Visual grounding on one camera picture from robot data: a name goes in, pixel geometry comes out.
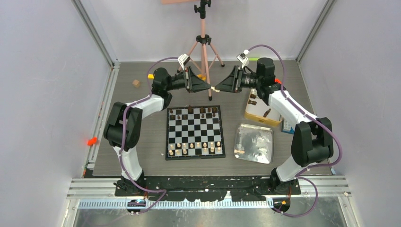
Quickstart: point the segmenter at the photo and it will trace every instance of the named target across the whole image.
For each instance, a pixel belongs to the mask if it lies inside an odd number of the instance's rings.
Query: floor
[[[217,62],[210,69],[210,81],[214,86],[226,78],[238,61],[226,61],[225,67],[220,67]],[[115,84],[111,105],[115,102],[133,102],[145,97],[149,93],[146,82],[146,72],[153,63],[150,62],[125,62],[120,66],[120,71]],[[282,79],[282,67],[275,61],[276,77]],[[164,67],[173,75],[178,63],[162,62],[157,67]],[[256,68],[256,62],[249,64],[251,69]],[[304,81],[295,61],[285,61],[287,78],[285,87],[291,96],[308,111],[312,110]],[[132,85],[133,80],[138,79],[141,86]],[[292,135],[282,133],[279,127],[271,127],[274,135],[274,154],[270,164],[260,164],[240,160],[234,157],[235,131],[239,124],[260,125],[244,118],[244,111],[249,96],[249,90],[244,89],[239,94],[215,93],[213,100],[208,100],[207,91],[188,94],[186,90],[171,92],[173,99],[169,107],[186,105],[220,105],[226,148],[226,158],[192,159],[166,161],[166,110],[154,113],[143,119],[140,139],[138,142],[138,158],[145,175],[269,175],[273,168],[283,164],[291,155]],[[329,168],[314,168],[307,172],[309,175],[330,175]],[[107,140],[101,140],[99,152],[94,168],[94,175],[121,175],[117,155],[108,144]]]

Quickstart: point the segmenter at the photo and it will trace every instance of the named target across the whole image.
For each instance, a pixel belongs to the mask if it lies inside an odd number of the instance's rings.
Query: white wall
[[[399,226],[401,2],[337,1],[301,62],[312,106],[344,147],[366,226]]]
[[[199,2],[162,5],[160,0],[83,0],[98,31],[119,61],[157,61],[188,52],[201,34]],[[223,59],[268,44],[281,57],[297,57],[326,0],[212,0],[206,33]],[[200,59],[200,46],[192,58]],[[255,50],[254,57],[276,56]]]
[[[0,226],[57,227],[110,68],[69,0],[0,2]]]

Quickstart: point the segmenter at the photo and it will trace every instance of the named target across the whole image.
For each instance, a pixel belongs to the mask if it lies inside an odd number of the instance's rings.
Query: red object
[[[88,146],[92,146],[97,142],[97,137],[93,137],[90,140],[88,140]]]

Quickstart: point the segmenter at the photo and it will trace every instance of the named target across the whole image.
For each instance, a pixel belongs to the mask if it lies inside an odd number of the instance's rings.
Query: tripod
[[[197,7],[196,5],[194,5],[194,9],[195,9],[195,13],[199,13],[200,17],[201,17],[201,35],[198,35],[196,37],[196,41],[193,44],[191,50],[188,52],[188,56],[191,57],[191,53],[192,51],[195,49],[196,45],[198,43],[202,44],[202,56],[201,56],[201,68],[199,68],[199,66],[191,59],[191,61],[193,62],[193,64],[199,69],[199,71],[201,71],[201,75],[202,77],[206,76],[206,80],[207,83],[210,84],[210,77],[209,77],[209,69],[211,68],[211,66],[213,65],[214,61],[216,60],[216,58],[218,59],[218,61],[221,64],[221,67],[224,67],[224,62],[221,60],[219,54],[216,51],[216,48],[214,47],[213,44],[211,44],[211,37],[209,35],[206,34],[205,30],[206,30],[206,22],[205,22],[205,18],[206,18],[206,5],[208,7],[210,7],[211,4],[211,0],[200,0],[200,6]],[[209,66],[208,63],[208,53],[206,50],[206,44],[208,44],[211,48],[212,51],[215,54],[215,58],[213,59],[212,63]],[[209,100],[212,100],[212,92],[209,89],[208,90],[208,94],[209,94]]]

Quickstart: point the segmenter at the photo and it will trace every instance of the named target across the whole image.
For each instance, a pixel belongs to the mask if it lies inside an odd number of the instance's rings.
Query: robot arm
[[[248,59],[246,53],[237,57],[242,66],[234,66],[231,74],[216,85],[219,91],[239,93],[242,88],[255,88],[258,97],[273,109],[277,110],[295,130],[291,144],[291,156],[270,175],[270,187],[275,190],[284,182],[291,182],[299,172],[309,165],[322,162],[333,156],[332,137],[310,118],[316,119],[331,130],[331,122],[327,118],[318,118],[301,107],[291,98],[288,91],[280,90],[281,84],[274,75],[274,64],[270,58],[260,58],[256,73],[245,72]],[[295,108],[288,98],[295,103]]]
[[[179,58],[180,65],[184,66],[189,57],[182,55]],[[137,102],[134,107],[130,107],[126,114],[126,136],[123,152],[120,153],[122,143],[122,119],[124,110],[133,103],[114,103],[104,130],[104,138],[122,158],[126,171],[122,170],[122,176],[129,179],[126,172],[130,174],[133,180],[138,180],[142,174],[142,168],[138,162],[136,145],[140,136],[142,119],[154,112],[164,110],[170,104],[172,99],[168,91],[185,88],[189,93],[210,89],[210,85],[199,79],[190,67],[185,68],[174,76],[170,76],[164,68],[158,68],[154,71],[152,83],[152,95],[149,95]]]

